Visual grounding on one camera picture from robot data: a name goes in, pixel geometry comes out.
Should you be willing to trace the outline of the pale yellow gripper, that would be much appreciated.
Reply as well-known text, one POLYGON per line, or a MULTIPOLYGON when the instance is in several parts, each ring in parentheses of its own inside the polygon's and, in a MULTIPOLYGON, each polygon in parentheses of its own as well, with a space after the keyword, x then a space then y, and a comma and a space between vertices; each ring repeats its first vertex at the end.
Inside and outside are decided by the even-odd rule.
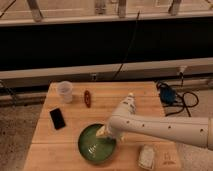
POLYGON ((123 133, 109 125, 101 126, 96 132, 97 138, 111 138, 118 141, 123 141, 124 136, 123 133))

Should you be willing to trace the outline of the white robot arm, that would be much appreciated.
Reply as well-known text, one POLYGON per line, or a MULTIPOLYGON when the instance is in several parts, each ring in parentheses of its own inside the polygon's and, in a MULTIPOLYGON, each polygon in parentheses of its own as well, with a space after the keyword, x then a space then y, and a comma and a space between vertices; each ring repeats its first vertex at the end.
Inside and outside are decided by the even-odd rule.
POLYGON ((124 132, 131 132, 213 151, 213 118, 151 117, 136 115, 135 111, 135 98, 130 93, 118 104, 96 136, 120 139, 124 132))

